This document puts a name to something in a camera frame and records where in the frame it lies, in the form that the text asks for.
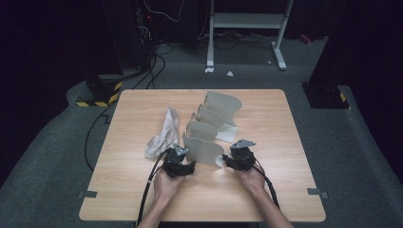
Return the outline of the black equipment rack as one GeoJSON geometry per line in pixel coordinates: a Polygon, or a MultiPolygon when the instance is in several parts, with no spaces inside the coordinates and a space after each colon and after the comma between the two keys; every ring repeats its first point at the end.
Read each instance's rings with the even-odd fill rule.
{"type": "Polygon", "coordinates": [[[140,72],[148,67],[137,16],[131,0],[102,0],[123,70],[140,72]]]}

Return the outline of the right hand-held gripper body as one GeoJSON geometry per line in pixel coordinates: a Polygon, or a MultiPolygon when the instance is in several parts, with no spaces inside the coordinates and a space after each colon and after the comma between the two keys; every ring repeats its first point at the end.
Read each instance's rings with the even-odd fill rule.
{"type": "Polygon", "coordinates": [[[252,168],[256,162],[256,158],[250,150],[250,146],[254,145],[254,142],[241,139],[230,146],[231,158],[233,158],[236,164],[235,170],[247,171],[252,168]]]}

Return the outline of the white textured cleaning cloth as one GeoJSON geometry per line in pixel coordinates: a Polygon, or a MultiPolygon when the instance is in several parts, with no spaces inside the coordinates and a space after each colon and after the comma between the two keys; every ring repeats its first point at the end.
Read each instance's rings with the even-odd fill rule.
{"type": "Polygon", "coordinates": [[[147,143],[144,157],[149,160],[157,159],[167,148],[172,148],[175,143],[178,143],[179,125],[177,111],[172,107],[167,108],[162,130],[147,143]]]}

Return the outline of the person's left hand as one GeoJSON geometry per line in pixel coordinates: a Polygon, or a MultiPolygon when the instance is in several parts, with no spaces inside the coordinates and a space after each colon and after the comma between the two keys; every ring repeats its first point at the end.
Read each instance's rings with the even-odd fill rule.
{"type": "Polygon", "coordinates": [[[185,177],[171,178],[164,170],[159,170],[154,180],[155,200],[168,204],[177,194],[185,177]]]}

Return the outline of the white metal stand frame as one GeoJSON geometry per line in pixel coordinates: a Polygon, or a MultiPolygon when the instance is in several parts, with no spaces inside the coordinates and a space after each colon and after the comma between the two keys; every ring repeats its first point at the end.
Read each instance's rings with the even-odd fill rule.
{"type": "Polygon", "coordinates": [[[276,29],[277,38],[271,43],[278,68],[286,70],[280,45],[288,24],[294,0],[287,0],[284,13],[225,13],[215,12],[215,0],[210,0],[208,48],[206,67],[214,67],[214,30],[215,29],[276,29]]]}

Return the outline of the black yellow striped stand base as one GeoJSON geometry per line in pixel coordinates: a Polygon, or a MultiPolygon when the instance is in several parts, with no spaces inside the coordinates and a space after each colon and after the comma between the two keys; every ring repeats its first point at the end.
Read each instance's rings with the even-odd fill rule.
{"type": "Polygon", "coordinates": [[[349,109],[346,96],[337,86],[303,83],[302,88],[311,108],[349,109]]]}
{"type": "Polygon", "coordinates": [[[112,105],[118,99],[122,84],[121,81],[104,82],[98,76],[90,77],[86,79],[76,104],[81,107],[112,105]]]}

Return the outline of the grey expandable metal book stand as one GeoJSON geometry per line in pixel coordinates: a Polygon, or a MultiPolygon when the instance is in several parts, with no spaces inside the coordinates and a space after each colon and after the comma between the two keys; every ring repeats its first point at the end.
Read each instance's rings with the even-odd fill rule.
{"type": "Polygon", "coordinates": [[[188,150],[186,160],[222,168],[224,149],[218,141],[232,143],[235,140],[238,127],[234,115],[241,107],[237,97],[208,91],[182,135],[188,150]]]}

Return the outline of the person's right hand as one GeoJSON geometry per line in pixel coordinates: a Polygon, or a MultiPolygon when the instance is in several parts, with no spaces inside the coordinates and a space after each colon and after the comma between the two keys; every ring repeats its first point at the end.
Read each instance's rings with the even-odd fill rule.
{"type": "Polygon", "coordinates": [[[261,194],[265,191],[265,179],[261,173],[261,169],[255,165],[247,171],[236,172],[242,185],[252,195],[261,194]]]}

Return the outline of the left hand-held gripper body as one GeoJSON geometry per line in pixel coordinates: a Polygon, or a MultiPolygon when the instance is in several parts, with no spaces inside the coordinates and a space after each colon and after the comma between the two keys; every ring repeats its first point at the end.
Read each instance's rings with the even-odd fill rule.
{"type": "Polygon", "coordinates": [[[187,166],[182,164],[185,154],[188,152],[187,149],[174,144],[165,150],[165,156],[163,161],[163,170],[170,178],[178,177],[177,172],[181,166],[187,166]]]}

